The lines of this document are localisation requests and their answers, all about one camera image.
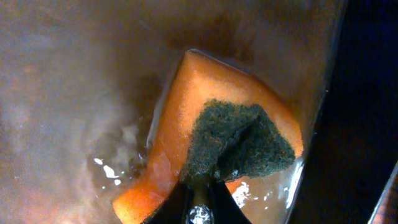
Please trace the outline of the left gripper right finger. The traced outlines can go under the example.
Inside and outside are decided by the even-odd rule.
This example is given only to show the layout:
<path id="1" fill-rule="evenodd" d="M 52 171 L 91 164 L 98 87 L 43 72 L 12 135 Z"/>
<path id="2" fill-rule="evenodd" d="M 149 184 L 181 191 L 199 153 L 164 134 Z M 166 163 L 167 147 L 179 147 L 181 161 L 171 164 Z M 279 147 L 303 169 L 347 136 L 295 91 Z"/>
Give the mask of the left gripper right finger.
<path id="1" fill-rule="evenodd" d="M 225 182 L 211 179 L 208 190 L 215 224 L 251 224 L 234 201 Z"/>

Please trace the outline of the orange green sponge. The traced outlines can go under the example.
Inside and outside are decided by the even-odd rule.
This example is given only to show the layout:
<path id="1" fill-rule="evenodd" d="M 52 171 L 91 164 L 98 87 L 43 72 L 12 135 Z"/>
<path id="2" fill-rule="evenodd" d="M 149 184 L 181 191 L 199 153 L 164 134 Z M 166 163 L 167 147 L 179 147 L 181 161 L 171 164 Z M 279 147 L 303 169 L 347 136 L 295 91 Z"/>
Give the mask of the orange green sponge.
<path id="1" fill-rule="evenodd" d="M 188 50 L 156 110 L 148 136 L 153 146 L 147 169 L 113 202 L 122 223 L 142 223 L 169 195 L 187 158 L 194 123 L 210 100 L 261 106 L 292 146 L 294 156 L 302 155 L 299 123 L 270 88 L 196 49 Z"/>

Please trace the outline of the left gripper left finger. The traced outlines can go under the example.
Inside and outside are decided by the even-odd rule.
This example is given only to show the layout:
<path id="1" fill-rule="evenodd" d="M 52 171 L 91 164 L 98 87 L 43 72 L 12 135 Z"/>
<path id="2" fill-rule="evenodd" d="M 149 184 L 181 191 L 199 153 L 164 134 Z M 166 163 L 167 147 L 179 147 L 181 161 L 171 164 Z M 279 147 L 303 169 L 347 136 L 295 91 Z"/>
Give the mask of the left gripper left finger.
<path id="1" fill-rule="evenodd" d="M 193 203 L 194 191 L 178 182 L 167 198 L 142 222 L 142 224 L 186 224 Z"/>

